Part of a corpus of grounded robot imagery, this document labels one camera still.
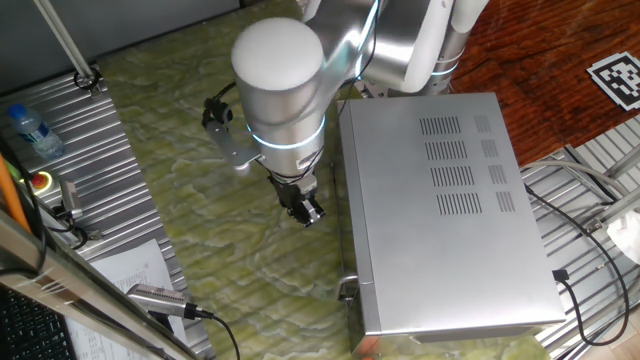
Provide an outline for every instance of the metal enclosure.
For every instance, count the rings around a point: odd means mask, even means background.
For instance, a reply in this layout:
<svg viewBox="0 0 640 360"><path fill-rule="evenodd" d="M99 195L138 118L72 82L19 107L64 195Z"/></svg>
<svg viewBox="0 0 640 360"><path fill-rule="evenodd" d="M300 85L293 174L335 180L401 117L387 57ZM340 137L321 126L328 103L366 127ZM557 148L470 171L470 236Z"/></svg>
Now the metal enclosure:
<svg viewBox="0 0 640 360"><path fill-rule="evenodd" d="M564 320L494 94L352 100L340 128L354 355L490 344Z"/></svg>

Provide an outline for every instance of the metal grating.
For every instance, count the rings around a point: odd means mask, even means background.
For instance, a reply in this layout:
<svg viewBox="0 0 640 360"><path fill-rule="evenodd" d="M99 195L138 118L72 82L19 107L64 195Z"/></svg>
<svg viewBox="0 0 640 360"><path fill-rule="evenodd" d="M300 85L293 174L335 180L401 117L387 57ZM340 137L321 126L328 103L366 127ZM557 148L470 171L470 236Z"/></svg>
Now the metal grating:
<svg viewBox="0 0 640 360"><path fill-rule="evenodd" d="M631 119L576 150L590 166L604 171L637 145L640 145L640 118ZM573 161L565 150L553 154L550 159ZM598 197L562 168L528 169L522 175L524 182L538 195L583 224L588 224L591 218L604 209L602 203L605 199ZM636 167L623 177L621 184L628 190L633 190L640 183L640 169ZM593 243L553 211L540 206L536 201L532 201L531 206L547 252L549 268L567 269L583 318L601 317L586 329L586 333L593 334L605 328L622 314L622 308L607 308L612 302L621 299L621 291L606 258ZM640 281L640 267L622 254L605 231L596 231L594 236L620 268L627 287ZM566 356L565 359L577 359L587 347L582 346L584 344L577 335L577 322L569 294L562 286L558 287L558 291L567 321L543 330L536 338L547 348L553 359L561 356ZM630 294L630 298L632 304L639 301L637 293Z"/></svg>
<svg viewBox="0 0 640 360"><path fill-rule="evenodd" d="M73 75L63 76L0 99L0 132L30 172L46 170L76 184L84 215L78 225L100 230L103 239L79 251L88 261L108 257L155 239L164 255L173 287L189 294L149 189L116 114L104 82L103 94L91 98L78 89ZM62 158L45 162L11 128L7 108L20 102L39 111L65 143ZM42 196L49 206L61 201L60 191ZM213 349L202 323L184 320L189 347L201 356Z"/></svg>
<svg viewBox="0 0 640 360"><path fill-rule="evenodd" d="M473 117L476 122L476 129L479 133L491 132L491 125L489 125L489 119L486 115L476 115Z"/></svg>
<svg viewBox="0 0 640 360"><path fill-rule="evenodd" d="M424 144L429 160L456 160L466 159L467 149L464 142L455 141L434 141Z"/></svg>
<svg viewBox="0 0 640 360"><path fill-rule="evenodd" d="M473 185L473 174L469 166L446 166L431 168L433 186L469 186Z"/></svg>
<svg viewBox="0 0 640 360"><path fill-rule="evenodd" d="M482 143L482 151L484 152L484 157L498 157L498 147L496 146L495 140L481 140L480 142Z"/></svg>
<svg viewBox="0 0 640 360"><path fill-rule="evenodd" d="M476 193L436 195L440 215L479 214L482 212Z"/></svg>
<svg viewBox="0 0 640 360"><path fill-rule="evenodd" d="M497 192L496 198L498 199L498 205L500 206L500 211L502 212L516 211L516 207L515 205L513 205L513 199L511 198L511 193L509 191Z"/></svg>
<svg viewBox="0 0 640 360"><path fill-rule="evenodd" d="M422 135L460 134L460 123L455 116L420 119Z"/></svg>
<svg viewBox="0 0 640 360"><path fill-rule="evenodd" d="M491 176L491 182L494 185L507 183L502 165L489 165L489 176Z"/></svg>

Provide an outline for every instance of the wire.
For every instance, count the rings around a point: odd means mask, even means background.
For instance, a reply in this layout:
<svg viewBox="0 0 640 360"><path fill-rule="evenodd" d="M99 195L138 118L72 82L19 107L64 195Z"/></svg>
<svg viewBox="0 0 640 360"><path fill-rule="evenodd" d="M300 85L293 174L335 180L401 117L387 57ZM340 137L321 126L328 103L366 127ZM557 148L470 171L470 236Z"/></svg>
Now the wire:
<svg viewBox="0 0 640 360"><path fill-rule="evenodd" d="M68 228L66 228L66 229L56 229L56 228L49 227L48 229L49 229L50 231L57 232L57 233L65 233L65 232L71 232L71 231L73 231L73 227L68 227Z"/></svg>
<svg viewBox="0 0 640 360"><path fill-rule="evenodd" d="M78 250L87 244L87 241L89 241L89 236L87 235L87 232L83 228L74 227L73 229L80 234L80 243L72 247L71 249Z"/></svg>
<svg viewBox="0 0 640 360"><path fill-rule="evenodd" d="M10 274L35 274L37 276L42 271L44 267L44 263L47 259L47 235L46 229L44 226L44 222L42 221L42 214L40 214L40 206L38 204L38 199L31 188L31 174L22 166L20 161L18 160L18 156L13 152L11 147L4 141L4 139L0 138L0 154L9 159L9 161L14 164L14 166L20 171L20 175L24 179L24 185L27 188L27 193L29 194L29 198L31 199L31 205L33 206L34 217L35 220L30 224L31 229L34 235L37 233L40 237L41 245L40 245L40 260L35 267L35 270L32 269L3 269L0 270L0 276L6 276Z"/></svg>
<svg viewBox="0 0 640 360"><path fill-rule="evenodd" d="M349 86L349 91L347 92L347 98L343 100L342 107L340 108L340 111L338 111L338 119L340 119L340 115L342 115L342 112L344 111L344 107L347 105L347 99L349 98L351 91L353 91L353 87L355 86L356 81L358 81L358 78L360 78L362 74L364 74L365 70L367 70L367 68L369 67L369 64L371 64L371 60L373 60L373 55L376 53L376 43L378 42L378 15L380 14L381 3L382 1L378 0L378 8L376 9L376 14L373 18L373 49L371 49L371 55L369 56L369 60L367 60L367 63L362 68L362 71L360 71L360 74L354 77L353 80L351 80L351 86Z"/></svg>
<svg viewBox="0 0 640 360"><path fill-rule="evenodd" d="M229 325L227 325L227 323L224 322L224 320L220 319L219 317L215 316L213 313L210 313L208 311L200 310L198 316L215 320L219 322L222 326L224 326L224 328L227 330L227 333L229 333L231 342L233 343L233 348L236 351L236 358L240 360L240 348L238 348L238 343L236 342L236 338L233 336L233 332L231 332L231 328L229 327Z"/></svg>
<svg viewBox="0 0 640 360"><path fill-rule="evenodd" d="M629 308L630 308L630 305L629 305L629 292L627 290L626 284L624 283L624 278L623 278L622 274L620 273L620 269L618 269L618 265L616 265L616 263L613 261L613 259L609 255L609 252L607 252L607 250L604 248L604 246L602 246L602 244L600 244L600 242L598 240L596 240L596 238L594 238L593 235L591 235L587 231L587 229L585 229L582 225L580 225L579 222L577 222L574 218L569 216L567 213L565 213L564 211L560 210L559 208L557 208L556 206L554 206L553 204L551 204L550 202L548 202L547 200L543 199L541 196L536 194L529 186L525 185L525 188L527 190L527 193L529 193L529 195L533 196L534 198L536 198L536 200L538 200L541 203L543 203L544 205L548 206L549 208L551 208L556 213L560 214L562 217L567 219L567 221L569 221L573 226L575 226L578 230L580 230L580 232L584 236L586 236L589 239L591 239L591 241L593 241L593 243L598 247L598 249L600 249L600 251L607 258L607 261L609 261L609 263L613 267L613 270L615 271L616 276L618 277L618 280L620 281L620 285L622 286L622 294L623 294L623 297L624 297L624 320L622 322L622 328L620 329L620 332L618 332L618 334L616 336L614 336L612 339L604 341L604 342L597 343L597 342L594 342L594 341L591 341L591 340L587 339L587 336L584 334L584 325L582 323L582 315L580 314L580 309L578 308L578 300L576 299L576 294L574 294L573 289L571 288L571 285L569 285L569 283L567 283L565 280L561 279L561 280L557 280L557 281L559 283L561 283L562 285L564 285L564 287L569 292L569 296L571 296L571 301L573 302L573 309L576 312L576 319L578 321L578 331L580 331L580 337L582 338L582 340L585 343L587 343L588 345L591 345L591 346L605 346L605 345L609 345L609 344L614 343L616 340L618 340L618 339L620 339L620 337L622 337L622 334L624 334L624 331L627 329L627 324L629 323Z"/></svg>
<svg viewBox="0 0 640 360"><path fill-rule="evenodd" d="M222 90L218 91L218 93L216 94L216 96L213 97L213 101L218 101L220 100L220 98L222 98L226 93L229 92L229 90L233 89L236 86L236 82L232 81L230 82L227 86L223 87Z"/></svg>
<svg viewBox="0 0 640 360"><path fill-rule="evenodd" d="M567 154L569 154L569 156L571 156L571 158L573 159L573 161L575 161L575 162L576 162L576 163L578 163L578 164L582 164L582 163L580 162L580 160L578 160L578 158L573 154L573 152L572 152L571 150L567 149L566 147L565 147L565 150L566 150L566 153L567 153ZM587 174L587 176L589 176L589 178L591 178L591 180L593 181L593 183L594 183L594 184L596 184L596 186L598 187L598 189L600 189L600 191L602 191L602 193L603 193L605 196L607 196L608 198L610 198L611 200L613 200L613 202L618 201L618 198L617 198L615 195L613 195L613 194L611 193L611 191L609 191L609 189L607 189L606 187L604 187L604 186L600 183L600 181L598 181L598 179L596 179L596 177L595 177L595 176L593 176L593 175L591 175L591 174Z"/></svg>
<svg viewBox="0 0 640 360"><path fill-rule="evenodd" d="M31 232L27 217L24 215L24 210L22 210L22 205L20 204L16 186L13 184L13 179L9 173L9 169L7 169L7 164L5 164L2 154L0 154L0 188L2 188L4 197L7 200L9 213L11 213L13 220L20 224L23 229Z"/></svg>
<svg viewBox="0 0 640 360"><path fill-rule="evenodd" d="M620 193L620 195L625 196L628 195L629 192L623 188L620 184L618 184L618 182L616 182L615 180L613 180L612 178L602 174L601 172L598 172L588 166L584 166L582 164L578 164L578 163L574 163L574 162L570 162L570 161L563 161L563 160L540 160L540 161L536 161L533 162L531 164L525 165L523 166L521 169L526 169L526 168L532 168L532 167L543 167L543 166L562 166L562 167L568 167L574 170L579 170L582 172L585 172L587 174L591 174L593 176L595 176L598 180L601 180L602 182L606 183L607 185L611 186L612 188L614 188L617 192Z"/></svg>

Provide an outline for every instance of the white pipe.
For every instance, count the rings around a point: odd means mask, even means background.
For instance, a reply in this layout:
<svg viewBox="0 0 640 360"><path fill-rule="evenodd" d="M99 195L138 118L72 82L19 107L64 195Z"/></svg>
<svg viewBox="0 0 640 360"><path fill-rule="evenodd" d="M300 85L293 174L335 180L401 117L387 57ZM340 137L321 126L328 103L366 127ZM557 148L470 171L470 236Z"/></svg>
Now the white pipe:
<svg viewBox="0 0 640 360"><path fill-rule="evenodd" d="M563 160L540 160L540 161L536 161L534 163L528 164L523 166L521 169L527 169L527 168L532 168L532 167L543 167L543 166L562 166L562 167L568 167L574 170L578 170L578 171L582 171L585 172L587 174L591 174L593 175L595 178L597 178L598 180L601 180L602 182L606 183L607 185L611 186L612 188L614 188L618 193L620 193L620 195L622 196L626 196L629 194L629 192L622 187L622 185L618 184L617 181L613 180L610 177L605 176L604 174L602 174L601 172L598 172L588 166L584 166L578 163L573 163L570 161L563 161Z"/></svg>

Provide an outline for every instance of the cable connector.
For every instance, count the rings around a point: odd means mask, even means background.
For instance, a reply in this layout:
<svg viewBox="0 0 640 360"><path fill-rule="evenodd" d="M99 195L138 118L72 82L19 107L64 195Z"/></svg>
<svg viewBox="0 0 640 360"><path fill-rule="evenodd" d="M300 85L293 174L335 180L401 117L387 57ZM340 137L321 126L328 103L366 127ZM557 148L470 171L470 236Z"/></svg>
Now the cable connector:
<svg viewBox="0 0 640 360"><path fill-rule="evenodd" d="M557 282L569 280L569 273L565 269L553 270L553 279Z"/></svg>

